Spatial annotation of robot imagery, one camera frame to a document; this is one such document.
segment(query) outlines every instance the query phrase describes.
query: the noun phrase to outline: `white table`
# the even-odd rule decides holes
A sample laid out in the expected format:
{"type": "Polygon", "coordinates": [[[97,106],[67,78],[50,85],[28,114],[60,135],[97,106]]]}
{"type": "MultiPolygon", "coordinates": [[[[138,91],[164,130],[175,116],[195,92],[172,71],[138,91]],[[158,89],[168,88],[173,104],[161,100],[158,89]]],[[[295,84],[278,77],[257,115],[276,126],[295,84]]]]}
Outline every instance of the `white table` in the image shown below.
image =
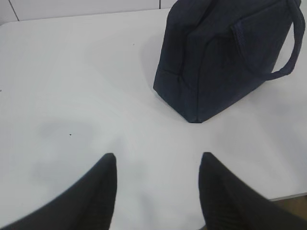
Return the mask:
{"type": "MultiPolygon", "coordinates": [[[[267,198],[307,192],[306,43],[291,76],[189,124],[152,89],[167,13],[0,27],[0,226],[58,196],[107,152],[118,160],[112,230],[200,228],[204,151],[267,198]]],[[[290,39],[278,67],[291,50],[290,39]]]]}

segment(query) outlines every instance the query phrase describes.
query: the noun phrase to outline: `floor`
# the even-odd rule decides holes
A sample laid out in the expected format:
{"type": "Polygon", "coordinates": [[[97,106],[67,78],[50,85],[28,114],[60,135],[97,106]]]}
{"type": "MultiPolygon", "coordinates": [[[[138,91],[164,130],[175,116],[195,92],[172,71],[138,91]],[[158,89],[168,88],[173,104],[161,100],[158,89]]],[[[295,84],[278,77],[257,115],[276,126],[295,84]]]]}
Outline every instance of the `floor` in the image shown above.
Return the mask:
{"type": "Polygon", "coordinates": [[[274,203],[288,212],[307,220],[307,196],[274,201],[274,203]]]}

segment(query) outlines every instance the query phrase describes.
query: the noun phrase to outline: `white wall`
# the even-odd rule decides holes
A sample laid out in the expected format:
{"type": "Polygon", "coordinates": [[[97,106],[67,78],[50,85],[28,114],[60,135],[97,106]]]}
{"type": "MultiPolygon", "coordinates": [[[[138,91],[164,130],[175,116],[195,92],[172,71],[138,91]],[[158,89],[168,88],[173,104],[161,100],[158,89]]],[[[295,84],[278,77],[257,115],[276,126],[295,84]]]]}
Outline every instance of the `white wall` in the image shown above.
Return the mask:
{"type": "Polygon", "coordinates": [[[0,0],[0,25],[15,21],[17,21],[17,18],[11,8],[9,0],[0,0]]]}
{"type": "Polygon", "coordinates": [[[171,8],[177,0],[161,0],[161,8],[171,8]]]}
{"type": "Polygon", "coordinates": [[[19,20],[158,9],[159,0],[11,0],[19,20]]]}

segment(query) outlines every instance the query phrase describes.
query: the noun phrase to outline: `fabric bag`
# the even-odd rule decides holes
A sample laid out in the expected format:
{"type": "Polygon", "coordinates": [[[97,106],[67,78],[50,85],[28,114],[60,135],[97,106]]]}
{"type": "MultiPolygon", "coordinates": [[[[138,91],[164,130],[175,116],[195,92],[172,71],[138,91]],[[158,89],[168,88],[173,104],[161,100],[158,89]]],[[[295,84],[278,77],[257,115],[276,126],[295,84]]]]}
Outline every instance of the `fabric bag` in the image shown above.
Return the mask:
{"type": "Polygon", "coordinates": [[[153,88],[201,123],[265,81],[289,75],[305,31],[300,0],[178,0],[169,12],[153,88]],[[291,24],[295,45],[272,73],[291,24]]]}

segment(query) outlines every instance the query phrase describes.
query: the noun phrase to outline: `bag handle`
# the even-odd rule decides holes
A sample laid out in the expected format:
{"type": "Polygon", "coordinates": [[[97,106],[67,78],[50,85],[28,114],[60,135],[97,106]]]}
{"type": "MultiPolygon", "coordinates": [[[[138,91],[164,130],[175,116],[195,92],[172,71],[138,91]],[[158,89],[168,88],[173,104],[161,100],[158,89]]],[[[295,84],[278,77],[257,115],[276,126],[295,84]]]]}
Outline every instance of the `bag handle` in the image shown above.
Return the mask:
{"type": "Polygon", "coordinates": [[[242,29],[242,23],[236,23],[234,25],[233,32],[236,37],[237,41],[237,47],[239,49],[240,56],[243,60],[243,63],[246,65],[247,69],[252,72],[253,74],[256,74],[259,78],[265,81],[281,78],[283,76],[289,75],[292,73],[294,70],[296,61],[298,59],[298,55],[300,53],[301,47],[302,47],[302,41],[303,41],[303,36],[305,32],[305,19],[304,16],[296,3],[296,0],[287,0],[288,7],[290,10],[290,14],[293,20],[293,27],[294,27],[294,39],[295,39],[295,44],[294,48],[291,54],[290,59],[286,63],[286,65],[281,68],[277,72],[273,73],[262,73],[256,70],[255,67],[253,67],[252,64],[247,63],[247,58],[246,58],[246,51],[245,51],[245,46],[244,46],[244,37],[243,37],[243,29],[242,29]]]}

